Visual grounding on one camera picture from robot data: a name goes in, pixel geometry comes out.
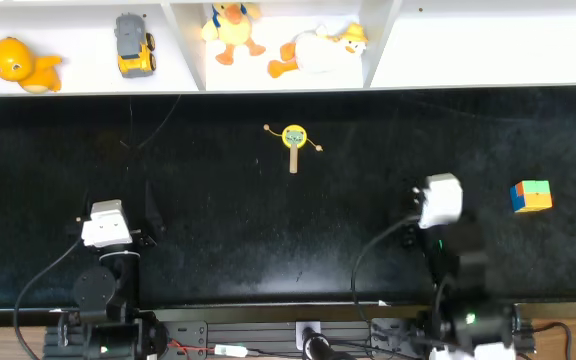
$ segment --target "white plush duck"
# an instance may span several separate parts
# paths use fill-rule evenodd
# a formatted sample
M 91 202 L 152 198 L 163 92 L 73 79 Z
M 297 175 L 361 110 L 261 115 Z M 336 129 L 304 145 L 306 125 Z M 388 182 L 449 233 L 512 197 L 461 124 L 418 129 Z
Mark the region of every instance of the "white plush duck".
M 361 56 L 368 39 L 361 25 L 353 23 L 339 37 L 328 35 L 324 26 L 315 32 L 297 36 L 294 42 L 281 47 L 281 60 L 268 64 L 268 73 L 273 78 L 291 70 L 321 73 L 343 68 L 349 60 Z

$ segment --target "white label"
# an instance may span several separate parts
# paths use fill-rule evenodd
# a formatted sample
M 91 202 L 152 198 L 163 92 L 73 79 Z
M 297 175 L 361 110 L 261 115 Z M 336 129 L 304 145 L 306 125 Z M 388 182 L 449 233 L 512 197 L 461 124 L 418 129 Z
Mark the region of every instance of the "white label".
M 246 357 L 248 349 L 243 346 L 215 345 L 215 355 Z

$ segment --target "cube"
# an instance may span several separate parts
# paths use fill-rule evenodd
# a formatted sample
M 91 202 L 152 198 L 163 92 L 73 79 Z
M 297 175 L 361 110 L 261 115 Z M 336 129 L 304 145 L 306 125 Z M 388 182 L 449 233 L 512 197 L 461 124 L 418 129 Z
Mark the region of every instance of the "cube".
M 510 200 L 516 213 L 551 208 L 550 183 L 547 180 L 524 180 L 510 188 Z

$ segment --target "black table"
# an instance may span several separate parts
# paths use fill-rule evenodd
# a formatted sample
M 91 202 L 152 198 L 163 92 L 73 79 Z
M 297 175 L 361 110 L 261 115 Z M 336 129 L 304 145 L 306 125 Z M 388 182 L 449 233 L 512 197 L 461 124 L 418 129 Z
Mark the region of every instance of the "black table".
M 402 216 L 427 175 L 462 182 L 484 228 L 488 287 L 507 299 L 576 300 L 576 87 L 0 99 L 0 308 L 70 246 L 88 191 L 143 215 L 150 180 L 168 235 L 142 254 L 144 307 L 349 301 L 361 246 Z M 129 104 L 133 121 L 130 120 Z M 263 131 L 303 125 L 324 147 L 289 151 Z M 509 189 L 549 180 L 554 209 L 514 214 Z M 86 249 L 26 307 L 72 304 Z M 428 302 L 419 251 L 370 253 L 362 300 Z

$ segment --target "plush duck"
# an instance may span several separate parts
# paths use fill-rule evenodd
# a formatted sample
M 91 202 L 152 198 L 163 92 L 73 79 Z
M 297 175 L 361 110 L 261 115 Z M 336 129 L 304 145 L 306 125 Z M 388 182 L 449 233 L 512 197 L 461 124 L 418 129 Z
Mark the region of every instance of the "plush duck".
M 259 7 L 249 3 L 214 3 L 213 16 L 201 31 L 206 41 L 219 39 L 226 44 L 226 51 L 217 55 L 216 59 L 224 65 L 232 65 L 235 47 L 246 45 L 250 55 L 259 56 L 266 48 L 255 44 L 250 38 L 252 23 L 248 16 L 258 19 L 261 16 Z
M 366 49 L 368 39 L 361 25 L 353 23 L 345 33 L 336 37 L 328 35 L 325 27 L 315 32 L 305 32 L 294 42 L 281 47 L 281 60 L 268 64 L 268 73 L 273 78 L 292 70 L 321 73 L 343 68 L 349 57 L 358 57 Z
M 30 93 L 59 91 L 61 81 L 55 65 L 60 63 L 59 56 L 36 56 L 15 38 L 0 40 L 0 78 L 19 83 Z

